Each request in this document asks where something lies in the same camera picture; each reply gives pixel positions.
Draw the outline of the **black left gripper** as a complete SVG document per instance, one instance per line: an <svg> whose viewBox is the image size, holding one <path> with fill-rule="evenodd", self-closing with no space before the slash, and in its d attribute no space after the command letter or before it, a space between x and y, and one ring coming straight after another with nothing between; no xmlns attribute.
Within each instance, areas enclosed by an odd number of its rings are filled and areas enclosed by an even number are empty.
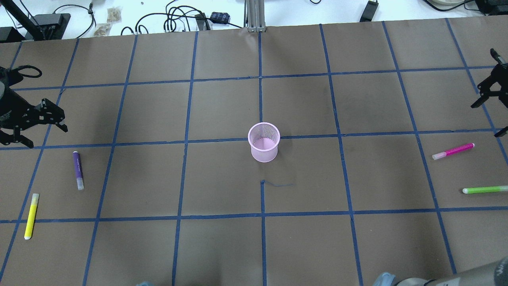
<svg viewBox="0 0 508 286"><path fill-rule="evenodd" d="M0 126L13 130L12 134L0 131L0 143L2 145L21 143L33 149L33 142L23 136L21 130L27 130L36 125L52 124L63 132L68 132L68 127L64 121L64 110L48 99L42 99L35 106L11 89L6 89L1 95Z"/></svg>

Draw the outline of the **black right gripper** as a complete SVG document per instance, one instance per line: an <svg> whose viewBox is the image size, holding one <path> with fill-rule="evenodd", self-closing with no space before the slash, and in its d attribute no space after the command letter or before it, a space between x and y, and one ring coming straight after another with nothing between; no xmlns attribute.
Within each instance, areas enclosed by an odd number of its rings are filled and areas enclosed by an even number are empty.
<svg viewBox="0 0 508 286"><path fill-rule="evenodd" d="M492 91L491 87L495 83L500 85L499 91ZM508 101L508 64L497 64L490 75L478 84L477 88L480 92L480 97L471 105L471 108L479 108L490 97L498 97L501 102ZM508 126L502 128L494 134L495 138L503 137L508 132Z"/></svg>

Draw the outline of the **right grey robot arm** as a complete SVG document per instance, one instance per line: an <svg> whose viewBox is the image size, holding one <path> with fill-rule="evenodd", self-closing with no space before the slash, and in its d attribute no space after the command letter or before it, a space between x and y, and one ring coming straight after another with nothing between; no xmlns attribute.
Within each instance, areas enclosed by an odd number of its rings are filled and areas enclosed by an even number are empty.
<svg viewBox="0 0 508 286"><path fill-rule="evenodd" d="M487 100L497 97L507 105L507 63L501 57L495 56L497 64L490 75L477 85L479 98L472 103L471 108L479 108ZM482 265L458 274L440 279L407 278L395 283L395 275L389 272L381 273L375 280L375 286L506 286L507 285L507 257L496 262Z"/></svg>

